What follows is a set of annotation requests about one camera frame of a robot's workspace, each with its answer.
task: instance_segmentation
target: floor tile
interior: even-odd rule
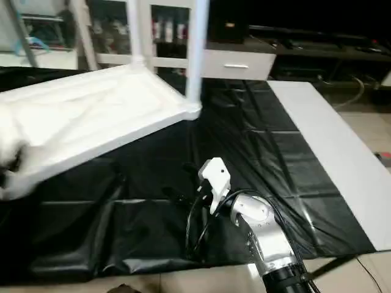
[[[78,69],[77,51],[56,51],[46,52],[40,49],[32,50],[40,68],[54,69]],[[30,67],[26,56],[16,56],[14,53],[0,53],[1,66]]]
[[[322,293],[379,293],[373,280],[356,260],[352,260],[316,279],[315,284]],[[384,284],[380,286],[383,293],[389,293]]]
[[[371,255],[361,256],[366,261],[366,267],[383,289],[387,288],[391,292],[391,252],[373,253]]]
[[[381,113],[380,117],[386,123],[386,130],[389,136],[391,137],[391,113]]]
[[[371,151],[388,151],[391,152],[391,139],[367,139],[363,142]]]
[[[332,260],[333,258],[316,258],[316,259],[305,260],[304,264],[309,272],[313,272],[314,270],[319,269],[320,267],[331,262]]]
[[[255,265],[215,267],[161,275],[162,293],[266,292]]]
[[[390,138],[387,123],[378,113],[349,113],[341,116],[364,142]]]
[[[50,286],[24,286],[0,288],[0,293],[106,293],[108,290],[127,284],[141,293],[159,293],[159,275],[139,275],[95,279],[87,283]]]

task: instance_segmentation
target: wrinkled plastic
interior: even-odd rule
[[[223,158],[232,189],[258,189],[280,206],[304,258],[373,252],[267,83],[246,84],[206,79],[198,120],[169,126],[41,183],[26,198],[0,203],[0,281],[81,281],[251,262],[227,218],[211,226],[198,258],[186,258],[186,217],[197,188],[188,166],[199,168],[215,156]],[[198,215],[192,244],[202,225]]]

